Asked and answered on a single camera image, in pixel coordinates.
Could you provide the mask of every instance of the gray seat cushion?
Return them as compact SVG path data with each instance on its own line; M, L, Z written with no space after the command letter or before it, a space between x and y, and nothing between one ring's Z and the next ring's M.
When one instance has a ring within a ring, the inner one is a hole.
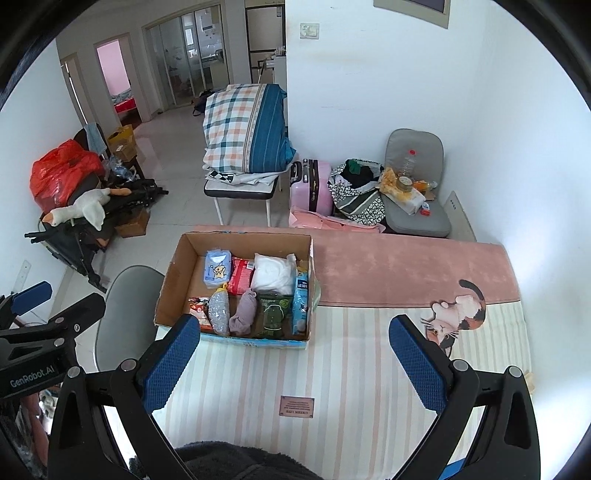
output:
M420 213L409 215L386 195L381 197L386 210L386 223L396 233L445 238L452 230L452 224L437 200L429 202L431 215L426 217Z

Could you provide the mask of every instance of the brown box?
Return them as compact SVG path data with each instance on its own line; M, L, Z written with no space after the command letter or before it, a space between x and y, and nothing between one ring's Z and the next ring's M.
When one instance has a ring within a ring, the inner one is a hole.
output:
M143 236L146 234L149 219L149 211L142 207L125 217L122 223L115 227L115 230L123 238Z
M255 253L272 257L285 258L295 254L298 266L308 269L308 319L304 335L293 335L289 322L283 322L282 339L253 338L260 318L255 324L250 337L218 336L202 333L202 339L233 342L243 345L267 346L274 348L306 348L310 339L310 325L318 292L314 276L313 247L310 235L296 233L237 233L237 232L189 232L178 241L173 259L168 266L160 299L156 306L154 323L172 326L184 313L190 313L189 298L210 297L215 288L207 288L203 283L205 255L209 250L230 250L234 257L254 259ZM238 297L230 295L230 315L236 312Z
M132 161L137 156L138 151L135 148L135 143L127 143L119 145L112 153L126 163Z

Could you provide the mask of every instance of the snack bag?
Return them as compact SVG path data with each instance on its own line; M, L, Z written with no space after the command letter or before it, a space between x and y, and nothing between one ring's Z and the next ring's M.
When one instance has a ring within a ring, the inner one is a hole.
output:
M207 318L207 304L209 299L205 297L192 297L189 299L189 309L191 315L193 315L199 322L202 332L213 333L212 324L209 323Z
M228 284L228 293L242 295L251 286L252 274L255 271L253 260L232 257L232 278Z
M276 293L265 293L258 296L263 317L261 336L266 338L283 337L282 323L284 318L291 313L292 300L292 295L278 295Z
M218 335L230 335L230 299L227 283L218 288L209 299L209 321Z

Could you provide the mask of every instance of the pink suitcase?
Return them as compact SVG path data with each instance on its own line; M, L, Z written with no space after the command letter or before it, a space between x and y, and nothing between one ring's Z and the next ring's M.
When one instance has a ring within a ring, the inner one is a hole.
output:
M328 187L331 170L325 161L295 161L291 166L290 207L332 215L335 204Z

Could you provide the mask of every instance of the green snack bag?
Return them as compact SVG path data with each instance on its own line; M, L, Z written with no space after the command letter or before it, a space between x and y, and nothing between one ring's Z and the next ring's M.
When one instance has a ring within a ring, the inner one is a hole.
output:
M292 295L277 295L273 293L258 294L256 298L262 310L262 333L266 338L281 338L283 320L291 313Z

